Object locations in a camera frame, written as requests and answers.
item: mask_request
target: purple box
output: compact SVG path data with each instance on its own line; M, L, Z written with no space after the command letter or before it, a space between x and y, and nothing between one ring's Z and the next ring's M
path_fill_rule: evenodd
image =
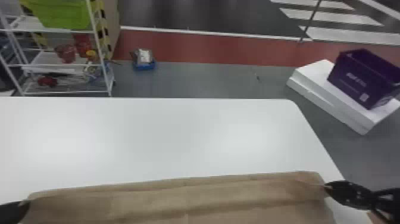
M368 110L400 94L400 68L366 49L341 52L328 81Z

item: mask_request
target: green bin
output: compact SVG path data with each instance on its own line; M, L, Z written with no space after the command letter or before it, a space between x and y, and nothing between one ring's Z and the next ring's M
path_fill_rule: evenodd
M85 0L22 0L45 27L87 29L90 25ZM92 10L96 11L96 1Z

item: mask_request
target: white foam block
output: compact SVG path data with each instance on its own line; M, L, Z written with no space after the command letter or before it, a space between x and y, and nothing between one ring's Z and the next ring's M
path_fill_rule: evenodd
M381 107L372 110L365 109L339 88L327 81L333 66L334 64L332 62L321 60L296 69L291 80L295 80L295 82L300 85L297 86L297 89L306 88L307 90L305 91L308 92L307 95L315 95L312 97L313 100L310 99L310 101L314 103L317 101L318 104L315 104L338 120L346 123L356 130L356 132L360 134L363 134L365 130L368 132L400 107L400 101L393 99Z
M313 102L315 105L319 106L322 110L329 113L333 117L337 118L340 122L344 123L345 125L349 126L351 129L359 133L360 135L367 134L370 129L362 127L356 121L352 120L346 114L343 114L340 110L335 108L333 104L329 103L326 99L319 96L315 92L308 89L306 86L302 85L299 81L297 81L294 77L291 77L287 81L287 85L292 88L294 91L301 94L306 99Z

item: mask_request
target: white floor line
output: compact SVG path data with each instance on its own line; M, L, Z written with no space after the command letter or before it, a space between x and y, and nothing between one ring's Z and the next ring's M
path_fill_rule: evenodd
M289 8L281 8L283 13L285 13L289 18L297 18L301 20L309 20L311 14L313 13L310 10L293 10ZM319 21L330 21L336 23L352 23L352 24L366 24L366 25L375 25L375 26L383 26L383 24L378 23L366 15L352 15L352 14L344 14L344 13L325 13L325 12L317 12L315 14L314 20Z
M307 30L307 35L316 41L321 40L400 46L400 35L397 33L379 33L310 27Z
M393 18L397 18L398 20L400 20L400 13L397 12L396 10L393 10L387 6L382 5L381 3L378 3L376 1L373 0L359 0L360 2L367 4L379 11L382 11L384 13L386 13L387 15L393 17Z
M270 0L271 2L275 3L284 3L284 4L291 4L291 5L306 5L306 6L316 6L316 0ZM343 10L354 10L349 5L346 5L342 2L334 2L334 1L322 1L321 7L324 8L340 8Z
M121 26L123 30L135 30L135 31L152 31L162 33L185 33L195 35L209 35L209 36L232 36L237 38L258 38L258 39L278 39L287 41L298 41L300 38L293 36L271 36L271 35L253 35L243 33L221 33L221 32L209 32L209 31L197 31L197 30L178 30L178 29L161 29L161 28L149 28L149 27L137 27L137 26ZM313 41L310 38L305 38L304 41Z

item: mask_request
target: crosswalk stripe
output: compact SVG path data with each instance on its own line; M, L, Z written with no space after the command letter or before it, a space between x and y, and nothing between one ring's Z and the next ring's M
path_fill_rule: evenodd
M293 10L289 8L281 8L281 10L289 17L301 20L308 20L311 17L312 11L309 10ZM366 24L383 26L383 24L378 23L370 17L365 15L353 15L353 14L343 14L343 13L325 13L317 12L315 14L314 20L320 21L330 21L336 23L352 23L352 24Z
M271 2L275 3L284 3L284 4L291 4L291 5L306 5L306 6L316 6L316 0L271 0ZM340 8L343 10L354 10L349 5L346 5L342 2L334 2L334 1L322 1L321 7L325 8Z
M386 6L382 5L381 3L378 3L378 2L373 1L373 0L359 0L359 1L369 5L371 7L373 7L375 9L379 10L379 11L382 11L382 12L386 13L387 15L389 15L389 16L391 16L393 18L396 18L396 19L400 20L400 13L399 12L397 12L396 10L393 10L393 9L391 9L389 7L386 7Z
M356 30L309 27L307 35L314 40L372 43L384 45L400 45L400 35L397 33L379 33Z

